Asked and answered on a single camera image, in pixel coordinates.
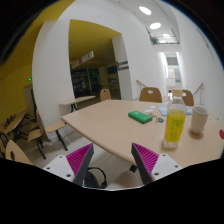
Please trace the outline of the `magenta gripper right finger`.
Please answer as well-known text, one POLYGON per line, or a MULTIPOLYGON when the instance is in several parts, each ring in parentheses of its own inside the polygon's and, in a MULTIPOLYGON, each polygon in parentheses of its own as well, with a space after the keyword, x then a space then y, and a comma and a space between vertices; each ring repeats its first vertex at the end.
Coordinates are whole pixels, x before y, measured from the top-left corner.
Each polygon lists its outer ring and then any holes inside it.
POLYGON ((135 159, 143 184, 148 185, 152 183, 151 173, 159 155, 137 143, 132 144, 131 153, 135 159))

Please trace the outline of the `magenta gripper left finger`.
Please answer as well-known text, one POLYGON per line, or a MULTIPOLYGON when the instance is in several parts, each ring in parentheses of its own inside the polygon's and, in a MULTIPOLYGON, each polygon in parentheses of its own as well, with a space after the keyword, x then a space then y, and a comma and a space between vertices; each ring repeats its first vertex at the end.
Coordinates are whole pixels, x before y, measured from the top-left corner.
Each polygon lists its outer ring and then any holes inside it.
POLYGON ((87 169, 93 154, 93 144, 88 144, 66 156, 66 159, 75 175, 75 184, 79 186, 83 185, 83 181, 86 177, 87 169))

